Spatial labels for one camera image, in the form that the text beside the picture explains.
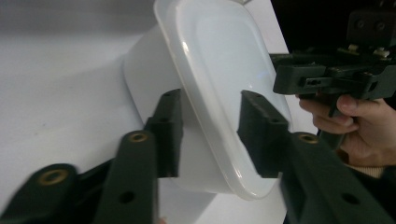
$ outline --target hand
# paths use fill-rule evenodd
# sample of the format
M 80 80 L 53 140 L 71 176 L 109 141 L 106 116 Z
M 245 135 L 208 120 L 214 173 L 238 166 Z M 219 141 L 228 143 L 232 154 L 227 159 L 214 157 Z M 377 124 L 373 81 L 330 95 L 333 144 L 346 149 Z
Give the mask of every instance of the hand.
M 354 166 L 396 165 L 396 111 L 384 100 L 356 100 L 341 96 L 337 107 L 343 115 L 329 118 L 330 108 L 320 100 L 300 100 L 313 114 L 313 122 L 328 133 L 346 134 L 340 149 Z

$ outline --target bolt hole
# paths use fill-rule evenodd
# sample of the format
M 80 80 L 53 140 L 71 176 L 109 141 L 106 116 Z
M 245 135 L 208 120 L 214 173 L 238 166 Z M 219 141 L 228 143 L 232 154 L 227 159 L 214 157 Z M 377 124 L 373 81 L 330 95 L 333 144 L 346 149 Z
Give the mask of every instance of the bolt hole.
M 375 29 L 377 30 L 377 31 L 383 31 L 384 29 L 385 29 L 385 23 L 384 22 L 382 22 L 382 21 L 379 21 L 379 22 L 377 22 L 376 24 L 375 24 Z
M 375 90 L 375 87 L 376 87 L 377 84 L 378 84 L 378 82 L 373 83 L 373 84 L 370 86 L 369 91 Z
M 364 23 L 365 22 L 363 20 L 358 20 L 358 21 L 355 22 L 355 27 L 358 28 L 358 29 L 362 29 L 364 27 L 364 25 L 365 25 Z
M 130 140 L 132 142 L 144 142 L 148 139 L 149 137 L 143 133 L 134 133 L 130 136 Z
M 314 135 L 300 134 L 299 138 L 309 144 L 316 144 L 318 142 L 318 139 Z
M 359 199 L 357 199 L 354 195 L 349 194 L 349 193 L 343 193 L 341 195 L 344 199 L 344 201 L 346 201 L 347 203 L 351 203 L 351 204 L 360 204 L 361 202 L 359 201 Z
M 134 200 L 134 194 L 131 191 L 122 193 L 119 197 L 120 203 L 130 203 Z
M 49 186 L 61 183 L 68 176 L 66 170 L 51 170 L 47 171 L 38 178 L 38 183 L 42 186 Z
M 319 84 L 321 84 L 320 80 L 312 80 L 312 81 L 308 82 L 308 85 L 310 85 L 310 86 L 316 86 L 316 85 L 319 85 Z

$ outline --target black clamp jaw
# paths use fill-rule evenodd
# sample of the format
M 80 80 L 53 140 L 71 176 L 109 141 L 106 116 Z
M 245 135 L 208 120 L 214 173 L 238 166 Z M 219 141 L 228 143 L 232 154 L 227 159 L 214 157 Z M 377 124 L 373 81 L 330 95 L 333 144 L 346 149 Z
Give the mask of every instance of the black clamp jaw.
M 394 1 L 378 1 L 377 6 L 353 11 L 346 35 L 352 44 L 347 49 L 271 56 L 276 68 L 274 92 L 312 99 L 319 92 L 328 94 L 332 96 L 330 117 L 339 115 L 336 102 L 342 94 L 364 100 L 395 98 L 395 31 Z M 332 149 L 339 148 L 344 138 L 321 131 L 318 135 Z
M 238 134 L 258 174 L 281 173 L 289 223 L 396 223 L 396 167 L 378 180 L 354 175 L 323 139 L 289 133 L 282 115 L 251 91 L 242 92 Z

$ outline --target container lid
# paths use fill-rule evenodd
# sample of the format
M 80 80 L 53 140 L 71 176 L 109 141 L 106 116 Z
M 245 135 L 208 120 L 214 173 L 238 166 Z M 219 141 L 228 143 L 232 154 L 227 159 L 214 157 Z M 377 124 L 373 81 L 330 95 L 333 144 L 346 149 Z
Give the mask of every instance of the container lid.
M 262 94 L 288 120 L 290 112 L 272 91 L 276 72 L 256 23 L 230 0 L 159 0 L 154 11 L 228 185 L 241 198 L 264 197 L 276 180 L 256 173 L 237 135 L 241 91 Z

